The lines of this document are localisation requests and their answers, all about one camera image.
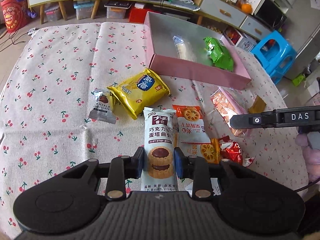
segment wooden cabinet leg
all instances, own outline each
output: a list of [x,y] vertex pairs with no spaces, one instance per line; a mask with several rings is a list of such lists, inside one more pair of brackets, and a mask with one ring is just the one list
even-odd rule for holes
[[44,22],[44,4],[40,5],[40,23],[43,24]]
[[200,15],[199,17],[198,17],[198,21],[197,21],[197,25],[201,25],[201,23],[202,23],[202,16]]
[[93,20],[96,17],[98,7],[99,7],[100,0],[95,0],[94,1],[94,6],[92,9],[92,14],[91,14],[91,19]]
[[60,10],[61,10],[63,19],[65,21],[68,20],[68,16],[67,16],[66,9],[64,7],[63,1],[59,1],[59,7],[60,7]]

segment blue stool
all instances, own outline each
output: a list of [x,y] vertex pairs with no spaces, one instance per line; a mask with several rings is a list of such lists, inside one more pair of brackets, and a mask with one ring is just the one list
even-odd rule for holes
[[274,84],[282,79],[297,56],[297,52],[277,31],[263,38],[250,52],[260,62]]

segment table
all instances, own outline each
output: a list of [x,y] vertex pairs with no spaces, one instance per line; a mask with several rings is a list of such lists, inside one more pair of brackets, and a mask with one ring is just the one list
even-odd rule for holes
[[[92,91],[117,85],[148,66],[147,29],[124,23],[81,24],[39,30],[26,45],[0,96],[0,230],[10,237],[20,229],[12,213],[24,190],[89,158],[101,163],[118,155],[133,155],[144,142],[144,118],[132,120],[115,106],[117,123],[88,118],[95,101]],[[256,95],[267,109],[286,107],[278,90],[255,58],[237,49],[252,81],[237,91],[248,106]],[[301,149],[294,144],[295,128],[256,129],[250,138],[234,138],[210,95],[217,86],[161,76],[171,89],[153,107],[199,105],[208,135],[230,135],[244,156],[256,156],[250,169],[290,187],[308,183]],[[183,189],[188,181],[179,182]],[[103,180],[100,194],[106,185]],[[140,189],[140,180],[127,180],[127,192]]]

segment metal screw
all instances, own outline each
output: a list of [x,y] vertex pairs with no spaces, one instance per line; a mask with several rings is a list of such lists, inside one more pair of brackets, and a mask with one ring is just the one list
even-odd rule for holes
[[206,197],[210,197],[211,193],[208,190],[205,189],[200,189],[196,191],[196,196],[198,198],[206,198]]
[[108,192],[107,196],[109,198],[120,198],[123,196],[123,193],[120,190],[111,190]]

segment drawer handle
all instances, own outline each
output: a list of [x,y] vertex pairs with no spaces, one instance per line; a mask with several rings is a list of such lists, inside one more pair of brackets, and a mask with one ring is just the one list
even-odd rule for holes
[[258,29],[254,29],[254,31],[259,34],[259,35],[262,35],[262,31],[258,30]]
[[228,13],[228,12],[222,10],[222,9],[220,9],[219,11],[220,11],[223,15],[228,16],[228,17],[231,17],[231,14],[230,14],[230,13]]

